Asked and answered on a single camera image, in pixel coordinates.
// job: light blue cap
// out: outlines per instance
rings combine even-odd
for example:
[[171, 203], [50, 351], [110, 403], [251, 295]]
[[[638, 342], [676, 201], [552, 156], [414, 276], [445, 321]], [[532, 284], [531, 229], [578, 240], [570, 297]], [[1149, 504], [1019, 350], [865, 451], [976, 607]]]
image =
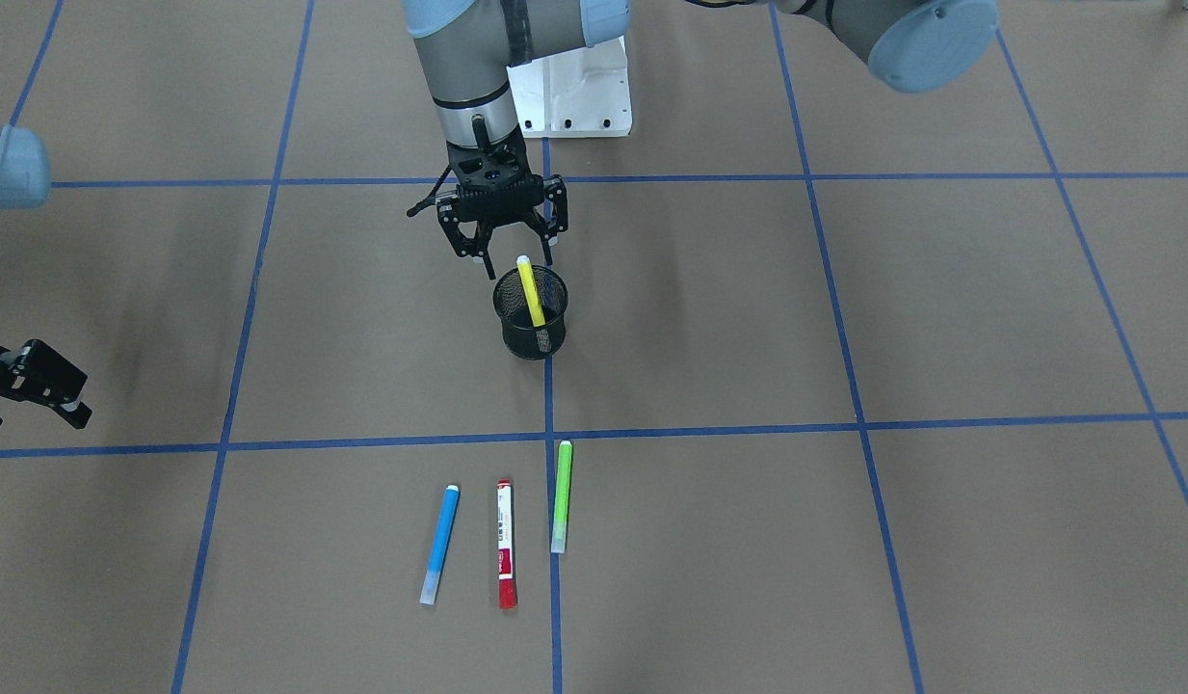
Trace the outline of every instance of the light blue cap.
[[631, 0], [581, 0], [584, 45], [598, 45], [624, 36], [632, 18]]
[[34, 132], [4, 126], [0, 135], [0, 210], [42, 207], [50, 196], [50, 157]]
[[461, 17], [474, 0], [405, 0], [405, 26], [413, 38], [425, 38]]
[[930, 92], [965, 74], [996, 37], [996, 0], [935, 0], [880, 36], [867, 68], [898, 92]]

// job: white and red marker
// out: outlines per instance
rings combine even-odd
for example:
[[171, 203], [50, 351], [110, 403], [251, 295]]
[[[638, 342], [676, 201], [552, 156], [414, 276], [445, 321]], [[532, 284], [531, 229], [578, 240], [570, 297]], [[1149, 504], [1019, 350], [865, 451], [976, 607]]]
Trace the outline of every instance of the white and red marker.
[[516, 606], [516, 573], [512, 556], [512, 480], [501, 479], [495, 486], [500, 519], [500, 610]]

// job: pen holder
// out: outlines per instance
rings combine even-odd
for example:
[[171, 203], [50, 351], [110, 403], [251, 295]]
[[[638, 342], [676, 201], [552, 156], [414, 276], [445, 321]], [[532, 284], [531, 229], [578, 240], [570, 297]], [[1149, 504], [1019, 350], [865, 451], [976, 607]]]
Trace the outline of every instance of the pen holder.
[[542, 315], [546, 321], [541, 328], [535, 328], [529, 317], [529, 303], [517, 269], [500, 277], [492, 302], [504, 324], [504, 343], [508, 352], [523, 360], [544, 360], [558, 352], [567, 333], [563, 311], [568, 310], [568, 286], [551, 269], [541, 265], [532, 266], [532, 280], [538, 286]]

